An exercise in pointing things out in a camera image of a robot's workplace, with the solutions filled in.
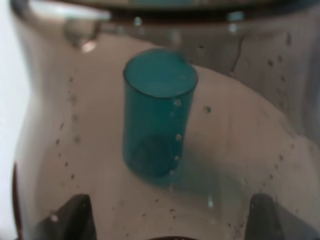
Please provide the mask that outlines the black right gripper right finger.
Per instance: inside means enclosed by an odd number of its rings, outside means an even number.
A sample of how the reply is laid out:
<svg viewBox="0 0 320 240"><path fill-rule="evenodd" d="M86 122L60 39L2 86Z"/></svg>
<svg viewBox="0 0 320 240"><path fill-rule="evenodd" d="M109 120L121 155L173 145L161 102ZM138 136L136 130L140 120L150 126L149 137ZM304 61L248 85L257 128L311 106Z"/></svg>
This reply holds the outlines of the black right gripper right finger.
<svg viewBox="0 0 320 240"><path fill-rule="evenodd" d="M310 225L289 212L272 197L254 194L249 203L245 240L309 240Z"/></svg>

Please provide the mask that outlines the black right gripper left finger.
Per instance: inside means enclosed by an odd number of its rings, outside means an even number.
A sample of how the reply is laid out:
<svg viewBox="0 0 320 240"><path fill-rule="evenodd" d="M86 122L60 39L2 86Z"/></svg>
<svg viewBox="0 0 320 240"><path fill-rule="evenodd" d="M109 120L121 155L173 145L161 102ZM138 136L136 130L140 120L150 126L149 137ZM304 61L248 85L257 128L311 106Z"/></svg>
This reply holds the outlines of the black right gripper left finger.
<svg viewBox="0 0 320 240"><path fill-rule="evenodd" d="M90 196L76 194L57 211L40 221L33 240L96 240L96 226Z"/></svg>

